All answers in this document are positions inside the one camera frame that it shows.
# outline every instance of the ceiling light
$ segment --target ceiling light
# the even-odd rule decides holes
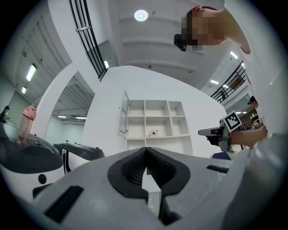
[[[33,74],[35,73],[36,69],[37,69],[37,67],[36,67],[35,64],[33,63],[33,64],[30,66],[30,69],[29,69],[29,71],[28,71],[28,73],[27,73],[27,76],[26,76],[26,79],[27,79],[28,81],[31,81],[32,76],[33,76]]]
[[[145,10],[137,10],[134,14],[134,17],[137,21],[145,21],[148,18],[148,13]]]
[[[23,93],[23,94],[26,93],[26,89],[27,89],[26,87],[24,87],[24,86],[22,87],[22,93]]]
[[[105,66],[106,66],[106,69],[108,69],[108,68],[109,68],[108,62],[107,62],[107,61],[104,61],[104,64],[105,64]]]
[[[237,55],[234,54],[232,51],[230,52],[230,54],[231,54],[234,58],[238,59]]]
[[[210,82],[214,83],[214,84],[219,84],[219,82],[216,82],[214,80],[211,80]]]

